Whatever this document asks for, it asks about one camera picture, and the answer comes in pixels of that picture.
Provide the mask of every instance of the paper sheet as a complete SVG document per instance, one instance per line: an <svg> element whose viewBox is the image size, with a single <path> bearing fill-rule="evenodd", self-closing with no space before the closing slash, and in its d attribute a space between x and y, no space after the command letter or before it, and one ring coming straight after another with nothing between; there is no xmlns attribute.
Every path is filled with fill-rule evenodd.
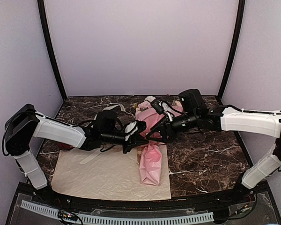
<svg viewBox="0 0 281 225"><path fill-rule="evenodd" d="M163 156L159 186L141 184L137 149L127 154L119 149L103 153L79 149L60 151L52 189L65 195L102 200L171 199L166 146L160 146L160 151Z"/></svg>

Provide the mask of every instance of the wall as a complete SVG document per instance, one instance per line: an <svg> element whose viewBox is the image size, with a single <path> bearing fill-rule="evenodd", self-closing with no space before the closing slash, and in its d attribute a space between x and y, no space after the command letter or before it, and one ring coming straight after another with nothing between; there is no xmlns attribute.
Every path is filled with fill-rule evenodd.
<svg viewBox="0 0 281 225"><path fill-rule="evenodd" d="M37 1L0 1L0 225L19 181L25 181L12 157L4 157L4 124L26 103L54 116L61 106L44 42ZM39 144L33 143L36 154Z"/></svg>
<svg viewBox="0 0 281 225"><path fill-rule="evenodd" d="M237 0L45 2L69 96L217 94Z"/></svg>
<svg viewBox="0 0 281 225"><path fill-rule="evenodd" d="M281 0L247 0L225 104L258 110L281 109ZM241 134L254 163L274 139ZM281 173L268 178L281 213Z"/></svg>

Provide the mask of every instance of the white vent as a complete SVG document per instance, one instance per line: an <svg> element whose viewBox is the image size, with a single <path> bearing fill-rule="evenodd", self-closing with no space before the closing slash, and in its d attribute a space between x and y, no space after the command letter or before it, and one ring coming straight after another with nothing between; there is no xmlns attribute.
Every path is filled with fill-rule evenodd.
<svg viewBox="0 0 281 225"><path fill-rule="evenodd" d="M41 214L46 217L58 219L58 209L28 202L22 200L21 208ZM169 217L169 218L114 218L114 217L99 217L79 213L78 216L83 221L84 225L192 225L212 222L213 213L202 213L198 215L190 215L184 217Z"/></svg>

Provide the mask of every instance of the marble tabletop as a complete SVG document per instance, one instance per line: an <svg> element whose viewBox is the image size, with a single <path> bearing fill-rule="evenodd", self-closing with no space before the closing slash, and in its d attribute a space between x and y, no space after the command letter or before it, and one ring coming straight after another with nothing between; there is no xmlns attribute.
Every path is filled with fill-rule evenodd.
<svg viewBox="0 0 281 225"><path fill-rule="evenodd" d="M57 119L67 123L91 120L107 106L122 104L126 112L115 111L123 124L135 118L136 104L146 96L69 97ZM177 96L156 96L173 102ZM208 106L216 105L213 96L203 97ZM37 160L51 181L59 157L55 142L45 140ZM248 162L233 132L179 133L167 143L170 188L172 197L212 193L233 188L238 176L249 168Z"/></svg>

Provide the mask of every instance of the pink plastic bag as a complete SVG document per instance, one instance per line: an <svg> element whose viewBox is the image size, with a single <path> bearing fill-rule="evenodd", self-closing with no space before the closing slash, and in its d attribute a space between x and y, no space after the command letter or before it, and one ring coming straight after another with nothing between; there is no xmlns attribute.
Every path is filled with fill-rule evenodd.
<svg viewBox="0 0 281 225"><path fill-rule="evenodd" d="M178 111L182 111L181 106L174 106ZM141 133L143 137L150 132L151 128L163 117L159 115L154 108L148 108L145 111L136 114L136 119L145 121L147 129ZM160 137L159 133L155 133L152 137ZM159 147L156 142L150 142L147 147L144 148L140 158L140 178L142 184L159 185L160 174L162 167L162 154L159 151Z"/></svg>
<svg viewBox="0 0 281 225"><path fill-rule="evenodd" d="M144 148L140 158L140 179L142 184L159 185L162 154L156 144Z"/></svg>

